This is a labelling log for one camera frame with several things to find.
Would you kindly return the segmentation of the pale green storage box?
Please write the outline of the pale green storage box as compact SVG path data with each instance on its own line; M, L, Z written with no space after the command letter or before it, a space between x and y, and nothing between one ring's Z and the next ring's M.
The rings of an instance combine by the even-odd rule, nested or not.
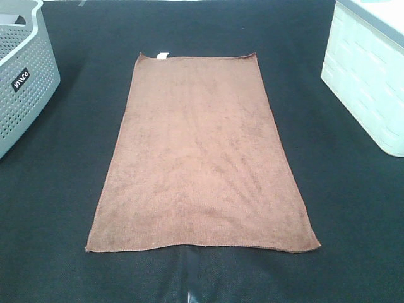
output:
M336 1L321 79L385 153L403 156L403 1Z

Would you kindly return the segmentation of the grey perforated basket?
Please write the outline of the grey perforated basket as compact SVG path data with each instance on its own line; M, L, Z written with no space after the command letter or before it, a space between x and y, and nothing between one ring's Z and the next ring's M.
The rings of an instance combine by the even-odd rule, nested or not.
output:
M42 6L1 1L2 14L25 21L1 25L1 155L36 120L61 81Z

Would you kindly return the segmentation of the brown towel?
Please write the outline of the brown towel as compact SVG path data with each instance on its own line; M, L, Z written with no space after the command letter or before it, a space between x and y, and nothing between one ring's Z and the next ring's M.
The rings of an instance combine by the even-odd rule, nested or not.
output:
M320 247L256 54L140 54L88 252Z

